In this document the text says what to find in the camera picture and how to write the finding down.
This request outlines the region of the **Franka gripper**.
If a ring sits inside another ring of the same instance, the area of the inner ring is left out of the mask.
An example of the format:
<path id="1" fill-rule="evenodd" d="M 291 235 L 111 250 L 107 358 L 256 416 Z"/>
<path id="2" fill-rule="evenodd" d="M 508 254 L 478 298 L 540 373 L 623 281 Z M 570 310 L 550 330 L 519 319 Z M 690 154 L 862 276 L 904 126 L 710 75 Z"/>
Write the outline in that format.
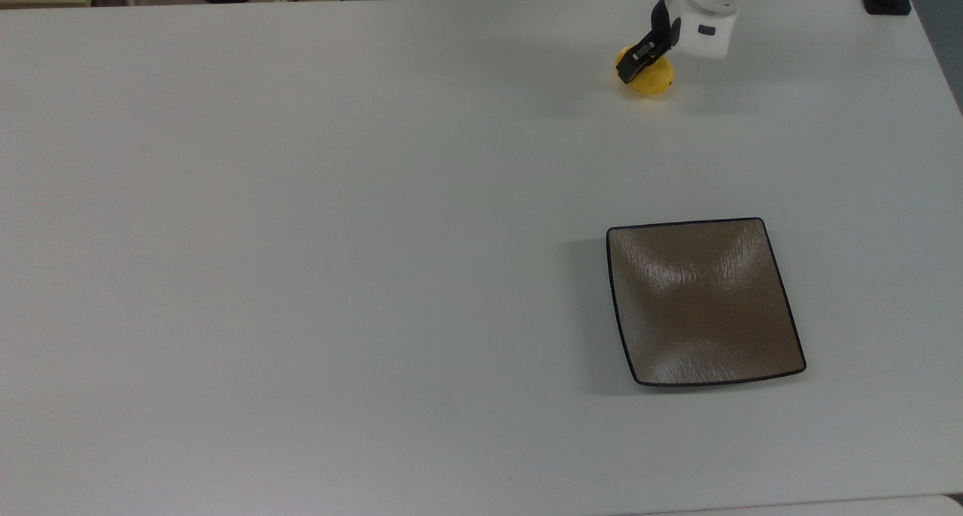
<path id="1" fill-rule="evenodd" d="M 617 77 L 628 87 L 661 76 L 667 51 L 722 60 L 727 56 L 736 20 L 736 11 L 719 13 L 692 0 L 659 0 L 651 13 L 655 42 L 624 47 L 615 61 Z"/>

